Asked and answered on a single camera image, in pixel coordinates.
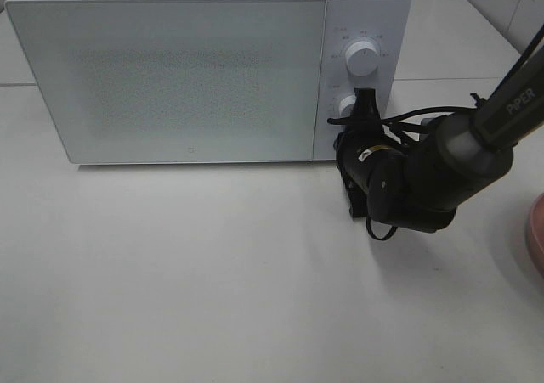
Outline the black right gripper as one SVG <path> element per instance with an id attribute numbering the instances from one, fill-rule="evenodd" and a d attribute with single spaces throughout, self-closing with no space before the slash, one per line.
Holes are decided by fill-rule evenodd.
<path id="1" fill-rule="evenodd" d="M 354 119 L 334 119 L 342 126 L 333 148 L 336 164 L 343 180 L 352 218 L 368 217 L 367 193 L 377 165 L 388 157 L 403 156 L 402 148 L 388 137 L 378 120 L 376 90 L 359 87 L 354 90 Z"/>

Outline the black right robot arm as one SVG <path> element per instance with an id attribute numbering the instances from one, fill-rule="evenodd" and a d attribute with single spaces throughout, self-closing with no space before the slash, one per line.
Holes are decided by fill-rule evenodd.
<path id="1" fill-rule="evenodd" d="M 434 233 L 447 227 L 457 207 L 504 177 L 518 142 L 543 123 L 543 52 L 523 57 L 488 99 L 475 108 L 434 107 L 419 125 L 399 115 L 380 117 L 376 94 L 355 91 L 334 143 L 350 214 L 368 224 Z"/>

